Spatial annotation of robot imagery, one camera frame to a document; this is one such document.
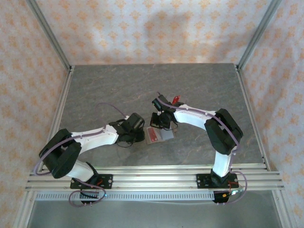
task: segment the gray tabletop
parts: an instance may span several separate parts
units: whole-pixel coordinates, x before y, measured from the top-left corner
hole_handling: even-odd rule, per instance
[[[161,92],[169,101],[203,110],[227,109],[244,133],[234,163],[262,163],[257,139],[233,64],[165,64],[76,66],[66,99],[60,128],[82,132],[121,119],[108,102],[125,114],[141,115],[150,123],[155,107],[151,101]],[[189,124],[179,124],[175,138],[130,148],[107,145],[83,153],[79,159],[98,166],[213,164],[215,150],[207,133]]]

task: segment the aluminum frame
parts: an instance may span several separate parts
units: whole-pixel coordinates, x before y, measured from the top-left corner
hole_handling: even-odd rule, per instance
[[[272,190],[275,204],[279,213],[279,217],[283,227],[296,227],[295,218],[290,213],[290,205],[287,200],[287,193],[284,190],[283,182],[280,178],[279,172],[269,171],[269,161],[265,154],[265,150],[263,144],[260,139],[260,134],[252,113],[252,107],[247,97],[247,91],[244,86],[242,75],[243,72],[241,69],[249,59],[252,51],[257,45],[259,39],[262,37],[267,25],[269,24],[272,16],[276,12],[280,2],[282,0],[272,0],[270,3],[264,17],[262,18],[258,29],[256,30],[254,36],[252,37],[248,47],[246,48],[238,66],[236,66],[237,76],[240,81],[240,85],[242,88],[242,92],[244,95],[244,99],[247,105],[247,109],[250,115],[250,119],[252,125],[254,127],[255,134],[257,136],[258,144],[260,151],[262,153],[262,157],[264,159],[264,164],[235,164],[233,166],[234,170],[242,170],[246,175],[249,175],[249,190]],[[42,26],[46,36],[51,42],[54,50],[60,57],[63,65],[66,69],[70,69],[68,72],[68,76],[66,77],[65,84],[63,86],[60,100],[58,102],[56,114],[53,119],[52,127],[48,136],[47,141],[49,141],[52,136],[58,131],[61,116],[63,113],[63,108],[66,102],[67,93],[69,90],[69,86],[71,83],[72,74],[74,71],[74,66],[70,67],[69,62],[62,51],[55,35],[53,34],[50,26],[48,25],[45,17],[43,16],[42,11],[40,10],[37,2],[35,0],[27,0],[28,5],[33,10],[33,13],[37,17],[40,25]],[[39,171],[43,171],[45,167],[40,165]],[[134,191],[137,190],[197,190],[196,182],[195,182],[195,174],[196,173],[206,173],[211,169],[211,165],[205,166],[137,166],[137,167],[107,167],[107,168],[97,168],[99,173],[112,173],[114,174],[113,182],[113,190],[129,190]],[[240,183],[243,183],[244,180],[240,177]],[[23,228],[28,225],[29,218],[34,206],[34,201],[38,190],[66,190],[69,189],[69,178],[63,178],[60,180],[54,180],[52,176],[44,176],[37,177],[30,175],[28,183],[27,183],[27,191],[24,192],[23,199],[20,203],[20,208],[16,216],[16,220],[14,223],[15,228]],[[158,187],[154,187],[152,189],[152,184],[158,184]]]
[[[241,57],[239,64],[237,65],[238,69],[242,69],[246,62],[248,61],[249,57],[251,56],[251,53],[255,49],[257,43],[261,39],[265,29],[267,28],[269,22],[271,21],[271,18],[275,14],[277,8],[279,7],[282,0],[272,0],[269,4],[261,22],[259,23],[252,39],[250,40],[243,56]]]
[[[35,201],[67,201],[73,193],[70,191],[39,191]],[[96,199],[80,194],[72,194],[75,201],[96,201],[103,196],[103,192],[92,194]],[[103,201],[198,201],[214,200],[214,192],[208,190],[197,191],[107,191]]]
[[[28,6],[33,11],[35,17],[37,18],[39,24],[41,25],[41,28],[43,29],[44,33],[46,34],[49,42],[51,43],[51,45],[54,48],[55,52],[57,53],[58,57],[60,58],[63,66],[66,68],[66,70],[68,70],[70,68],[69,61],[68,61],[65,53],[63,52],[61,46],[59,45],[59,42],[57,41],[51,27],[49,26],[46,18],[44,17],[36,0],[26,0],[26,1],[28,3]]]
[[[247,89],[246,89],[246,87],[244,85],[244,81],[243,81],[243,75],[244,75],[244,73],[243,73],[242,70],[238,70],[238,68],[237,68],[236,65],[235,65],[235,69],[236,69],[236,73],[237,73],[237,77],[238,77],[239,83],[241,85],[241,89],[242,89],[244,100],[245,100],[245,103],[246,103],[246,106],[247,106],[247,109],[248,109],[250,120],[251,120],[251,123],[252,123],[252,126],[253,126],[253,130],[254,130],[254,132],[256,134],[256,140],[257,140],[258,146],[260,148],[260,152],[261,152],[264,164],[265,164],[267,170],[270,171],[270,163],[269,163],[269,160],[267,158],[267,155],[266,155],[266,152],[265,152],[262,140],[261,140],[261,135],[259,133],[259,130],[258,130],[258,127],[257,127],[257,123],[255,121],[255,115],[254,115],[254,113],[252,111],[252,105],[249,102],[248,92],[247,92]]]

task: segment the cable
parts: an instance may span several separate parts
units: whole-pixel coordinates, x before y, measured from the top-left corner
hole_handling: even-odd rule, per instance
[[[175,128],[172,128],[172,129],[166,129],[166,128],[163,128],[165,131],[171,131],[171,130],[175,130],[175,129],[177,129],[178,127],[179,127],[179,125],[176,123],[176,122],[174,122],[173,121],[173,123],[176,125],[176,127]]]
[[[99,203],[99,202],[106,196],[106,191],[104,190],[104,188],[99,187],[99,186],[96,186],[96,185],[93,185],[93,184],[85,183],[85,182],[83,182],[83,181],[81,181],[81,180],[79,180],[79,179],[77,179],[77,178],[74,178],[74,179],[75,179],[76,181],[78,181],[78,182],[80,182],[80,183],[86,185],[86,186],[89,186],[89,187],[92,187],[92,188],[101,189],[101,190],[104,192],[104,195],[103,195],[102,197],[100,197],[100,199],[94,201],[93,203],[90,202],[90,206]],[[96,193],[97,193],[97,191],[87,191],[87,190],[76,190],[76,191],[73,191],[73,192],[70,194],[69,198],[68,198],[68,202],[69,202],[69,204],[70,204],[71,206],[73,206],[73,207],[75,207],[75,208],[82,208],[82,207],[85,207],[85,206],[87,205],[86,203],[85,203],[85,204],[74,204],[74,203],[72,202],[72,200],[71,200],[72,195],[73,195],[74,193],[77,193],[77,192],[80,192],[80,193],[92,193],[92,194],[96,194]]]
[[[112,105],[112,104],[110,104],[110,103],[107,103],[107,102],[98,103],[98,104],[95,106],[95,108],[97,108],[99,105],[105,105],[105,104],[106,104],[106,105],[109,105],[109,106],[111,106],[111,107],[113,107],[113,108],[115,108],[118,112],[120,112],[120,113],[124,116],[124,118],[127,118],[126,115],[125,115],[122,111],[120,111],[117,107],[115,107],[114,105]],[[103,126],[103,127],[100,129],[100,131],[98,131],[98,132],[95,132],[95,133],[88,133],[88,134],[83,134],[83,135],[77,135],[77,136],[72,136],[72,137],[70,137],[70,138],[67,138],[67,139],[65,139],[65,140],[63,140],[63,141],[57,143],[56,145],[54,145],[51,149],[49,149],[46,153],[44,153],[44,154],[41,156],[41,158],[39,159],[39,161],[36,163],[36,165],[35,165],[35,167],[34,167],[34,170],[33,170],[34,174],[37,175],[37,176],[44,176],[44,175],[48,175],[48,174],[51,173],[50,171],[49,171],[49,172],[45,172],[45,173],[38,173],[37,170],[38,170],[38,166],[40,165],[40,163],[43,162],[43,160],[44,160],[50,153],[52,153],[57,147],[59,147],[59,146],[65,144],[65,143],[68,142],[68,141],[74,140],[74,139],[79,139],[79,138],[82,139],[82,138],[85,138],[85,137],[91,137],[91,136],[95,136],[95,135],[101,134],[101,133],[103,133],[103,132],[105,131],[105,128],[106,128],[106,124],[104,123],[104,126]],[[95,201],[95,202],[93,202],[93,203],[90,202],[90,205],[91,205],[91,206],[92,206],[93,204],[99,203],[99,202],[106,196],[106,192],[105,192],[105,190],[104,190],[102,187],[99,187],[99,186],[97,186],[97,185],[92,185],[92,184],[85,183],[85,182],[83,182],[83,181],[81,181],[81,180],[79,180],[79,179],[77,179],[77,178],[75,178],[75,180],[77,180],[78,182],[80,182],[80,183],[82,183],[82,184],[84,184],[84,185],[86,185],[86,186],[89,186],[89,187],[92,187],[92,188],[96,188],[96,189],[101,189],[101,190],[104,192],[104,195],[103,195],[99,200],[97,200],[97,201]],[[69,201],[69,203],[70,203],[71,206],[77,207],[77,208],[85,207],[86,204],[77,205],[77,204],[72,203],[71,197],[72,197],[72,195],[73,195],[74,193],[76,193],[76,192],[80,192],[80,193],[97,193],[96,191],[87,191],[87,190],[76,190],[76,191],[73,191],[73,192],[70,194],[70,196],[69,196],[69,198],[68,198],[68,201]]]
[[[130,143],[127,142],[128,146],[121,146],[121,145],[119,145],[118,143],[116,143],[116,144],[117,144],[117,146],[119,146],[119,147],[128,148],[128,147],[130,147],[130,146],[133,145],[133,142],[130,142]]]
[[[231,204],[231,203],[235,203],[235,202],[238,202],[241,198],[244,197],[244,195],[246,194],[247,192],[247,187],[248,187],[248,181],[247,181],[247,178],[246,176],[240,172],[240,171],[232,171],[231,170],[231,165],[232,165],[232,157],[235,155],[235,152],[239,149],[240,145],[237,141],[237,139],[235,138],[235,136],[233,135],[233,133],[229,130],[229,128],[219,119],[217,118],[216,116],[210,114],[210,113],[207,113],[207,112],[204,112],[202,110],[199,110],[199,109],[193,109],[193,108],[182,108],[182,107],[175,107],[173,105],[170,105],[170,104],[166,104],[164,103],[160,98],[156,98],[162,105],[164,106],[167,106],[169,108],[174,108],[176,110],[184,110],[184,111],[192,111],[192,112],[195,112],[195,113],[199,113],[199,114],[203,114],[203,115],[206,115],[206,116],[209,116],[211,118],[214,118],[217,122],[219,122],[225,129],[226,131],[228,132],[228,134],[231,136],[231,138],[233,139],[234,143],[236,144],[236,149],[234,151],[232,151],[232,155],[231,155],[231,159],[230,159],[230,163],[229,163],[229,172],[230,173],[239,173],[241,174],[243,177],[244,177],[244,180],[245,180],[245,189],[244,189],[244,193],[236,200],[232,201],[232,202],[227,202],[227,203],[220,203],[221,205],[225,205],[225,204]]]

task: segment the red object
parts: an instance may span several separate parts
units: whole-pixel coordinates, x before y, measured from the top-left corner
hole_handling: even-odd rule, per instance
[[[158,141],[154,129],[152,127],[149,127],[147,130],[148,130],[151,142],[153,143],[153,142]]]
[[[176,102],[178,102],[178,101],[180,100],[180,97],[181,97],[181,96],[176,96],[176,97],[173,99],[172,104],[175,104]]]
[[[98,183],[97,186],[99,186],[103,182],[103,179],[101,179]]]

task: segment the patterned wall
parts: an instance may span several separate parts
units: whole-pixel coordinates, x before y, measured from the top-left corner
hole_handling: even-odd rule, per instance
[[[304,2],[282,1],[244,71],[273,168],[304,227]]]
[[[270,0],[38,0],[72,65],[238,63]]]
[[[25,0],[0,4],[0,227],[15,220],[66,71]]]

